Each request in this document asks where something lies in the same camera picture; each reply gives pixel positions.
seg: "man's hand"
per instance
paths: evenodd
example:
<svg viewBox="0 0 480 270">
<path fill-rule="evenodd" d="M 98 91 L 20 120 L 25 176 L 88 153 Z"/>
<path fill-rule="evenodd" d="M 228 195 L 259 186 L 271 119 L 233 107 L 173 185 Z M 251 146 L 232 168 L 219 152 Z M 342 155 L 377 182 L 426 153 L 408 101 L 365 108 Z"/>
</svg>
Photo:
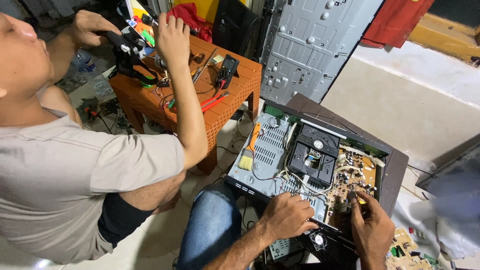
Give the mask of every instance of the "man's hand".
<svg viewBox="0 0 480 270">
<path fill-rule="evenodd" d="M 188 66 L 190 57 L 190 28 L 183 24 L 181 18 L 168 18 L 161 13 L 158 17 L 158 27 L 154 25 L 155 46 L 160 58 L 165 61 L 169 70 L 177 65 Z"/>
<path fill-rule="evenodd" d="M 112 31 L 121 36 L 121 31 L 102 15 L 80 10 L 69 29 L 73 42 L 77 46 L 99 46 L 107 43 L 106 37 L 95 34 L 95 31 Z"/>
<path fill-rule="evenodd" d="M 370 210 L 370 216 L 362 217 L 361 205 L 355 196 L 350 197 L 352 207 L 353 239 L 357 246 L 363 270 L 385 269 L 385 255 L 392 244 L 395 225 L 377 200 L 364 192 L 357 192 Z"/>
<path fill-rule="evenodd" d="M 306 230 L 318 229 L 317 224 L 306 221 L 314 214 L 308 200 L 302 200 L 300 195 L 292 196 L 290 192 L 284 192 L 270 201 L 255 226 L 264 226 L 269 245 L 278 239 L 287 239 Z"/>
</svg>

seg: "circuit board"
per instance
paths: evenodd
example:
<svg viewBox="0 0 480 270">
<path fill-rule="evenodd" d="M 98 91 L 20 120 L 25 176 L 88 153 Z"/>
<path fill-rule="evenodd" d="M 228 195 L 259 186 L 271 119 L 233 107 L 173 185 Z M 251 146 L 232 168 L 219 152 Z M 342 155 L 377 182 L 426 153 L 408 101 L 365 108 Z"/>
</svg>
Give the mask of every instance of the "circuit board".
<svg viewBox="0 0 480 270">
<path fill-rule="evenodd" d="M 376 165 L 369 158 L 355 152 L 346 151 L 340 146 L 337 169 L 343 166 L 353 166 L 359 170 L 348 167 L 335 172 L 335 187 L 327 193 L 329 199 L 328 213 L 324 222 L 341 231 L 349 231 L 350 206 L 347 193 L 361 191 L 373 196 L 376 177 Z"/>
<path fill-rule="evenodd" d="M 433 270 L 428 259 L 410 254 L 417 248 L 404 227 L 396 228 L 390 252 L 385 257 L 387 270 Z"/>
</svg>

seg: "white tile floor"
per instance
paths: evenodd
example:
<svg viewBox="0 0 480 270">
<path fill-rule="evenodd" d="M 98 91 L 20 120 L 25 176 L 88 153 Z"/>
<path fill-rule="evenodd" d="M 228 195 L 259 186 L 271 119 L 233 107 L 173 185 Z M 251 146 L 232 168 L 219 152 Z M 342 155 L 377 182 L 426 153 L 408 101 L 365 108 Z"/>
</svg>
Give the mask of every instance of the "white tile floor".
<svg viewBox="0 0 480 270">
<path fill-rule="evenodd" d="M 80 98 L 91 98 L 93 92 L 87 86 L 83 86 L 70 94 L 74 107 L 80 105 Z M 105 117 L 107 125 L 113 124 L 113 117 Z M 217 145 L 227 147 L 231 151 L 238 152 L 243 145 L 236 127 L 236 121 L 230 120 L 219 132 Z M 93 130 L 104 131 L 105 125 L 96 122 L 90 126 Z M 239 131 L 247 134 L 252 128 L 252 122 L 245 119 L 239 124 Z M 145 132 L 156 134 L 145 125 Z M 177 206 L 168 211 L 148 218 L 132 235 L 121 241 L 113 254 L 107 254 L 96 261 L 84 261 L 66 266 L 56 265 L 50 261 L 36 258 L 9 245 L 0 237 L 0 270 L 170 270 L 173 260 L 178 256 L 180 242 L 187 225 L 190 206 L 195 195 L 205 185 L 212 183 L 234 161 L 236 155 L 218 148 L 218 167 L 209 176 L 196 176 L 187 173 L 183 183 L 182 200 Z M 415 186 L 417 176 L 407 169 L 403 186 L 405 189 L 422 197 L 421 190 Z M 245 207 L 244 200 L 238 202 L 240 209 Z M 252 207 L 247 207 L 245 223 L 257 220 Z M 475 258 L 460 260 L 464 268 L 480 269 L 479 261 Z"/>
</svg>

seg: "wooden frame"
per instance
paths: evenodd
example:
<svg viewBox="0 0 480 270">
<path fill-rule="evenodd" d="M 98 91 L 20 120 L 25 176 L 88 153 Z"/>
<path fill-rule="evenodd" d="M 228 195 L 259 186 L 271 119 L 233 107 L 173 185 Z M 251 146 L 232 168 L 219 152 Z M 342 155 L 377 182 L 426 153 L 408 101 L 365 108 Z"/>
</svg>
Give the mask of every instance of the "wooden frame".
<svg viewBox="0 0 480 270">
<path fill-rule="evenodd" d="M 480 65 L 480 26 L 474 29 L 427 13 L 408 39 L 476 66 Z"/>
</svg>

